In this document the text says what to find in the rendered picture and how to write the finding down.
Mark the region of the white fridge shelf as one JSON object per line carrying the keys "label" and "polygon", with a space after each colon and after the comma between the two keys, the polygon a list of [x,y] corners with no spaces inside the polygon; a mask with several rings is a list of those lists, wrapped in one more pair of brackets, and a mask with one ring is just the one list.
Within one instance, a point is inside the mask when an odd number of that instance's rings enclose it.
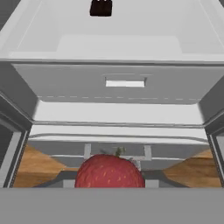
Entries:
{"label": "white fridge shelf", "polygon": [[21,0],[0,31],[0,60],[224,62],[219,0]]}

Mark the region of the grey fridge drawer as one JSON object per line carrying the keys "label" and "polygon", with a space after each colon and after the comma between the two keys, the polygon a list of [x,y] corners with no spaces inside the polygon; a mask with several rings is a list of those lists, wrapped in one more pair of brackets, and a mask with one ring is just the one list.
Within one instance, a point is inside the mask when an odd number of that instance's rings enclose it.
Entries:
{"label": "grey fridge drawer", "polygon": [[31,135],[28,144],[69,167],[96,154],[115,155],[133,162],[139,170],[163,170],[209,148],[205,139],[153,136]]}

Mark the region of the red strawberry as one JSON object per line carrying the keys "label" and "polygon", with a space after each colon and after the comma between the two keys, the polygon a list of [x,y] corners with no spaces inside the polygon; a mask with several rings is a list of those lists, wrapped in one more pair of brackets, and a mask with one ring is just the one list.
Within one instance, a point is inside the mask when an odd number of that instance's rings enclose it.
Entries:
{"label": "red strawberry", "polygon": [[121,155],[118,147],[114,155],[96,154],[87,159],[77,171],[75,188],[145,188],[145,180],[137,167]]}

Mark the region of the dark brown block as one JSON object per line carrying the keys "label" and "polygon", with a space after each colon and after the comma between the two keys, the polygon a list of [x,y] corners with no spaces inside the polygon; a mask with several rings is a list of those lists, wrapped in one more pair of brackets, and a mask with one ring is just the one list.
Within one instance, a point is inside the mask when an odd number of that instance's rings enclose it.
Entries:
{"label": "dark brown block", "polygon": [[112,6],[112,0],[92,0],[89,13],[92,17],[110,17]]}

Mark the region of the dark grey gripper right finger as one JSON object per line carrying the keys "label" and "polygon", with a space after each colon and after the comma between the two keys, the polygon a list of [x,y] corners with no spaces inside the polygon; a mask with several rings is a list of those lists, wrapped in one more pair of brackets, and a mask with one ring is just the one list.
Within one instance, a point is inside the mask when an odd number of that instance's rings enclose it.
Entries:
{"label": "dark grey gripper right finger", "polygon": [[186,185],[170,180],[161,170],[141,171],[145,185],[158,188],[186,188]]}

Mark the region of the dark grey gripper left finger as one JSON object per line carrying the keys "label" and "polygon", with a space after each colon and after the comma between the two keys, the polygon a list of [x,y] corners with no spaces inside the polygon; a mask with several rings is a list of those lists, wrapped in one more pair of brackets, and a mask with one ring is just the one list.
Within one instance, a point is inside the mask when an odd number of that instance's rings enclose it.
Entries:
{"label": "dark grey gripper left finger", "polygon": [[56,178],[37,185],[37,188],[50,187],[62,188],[64,180],[75,180],[77,171],[61,171]]}

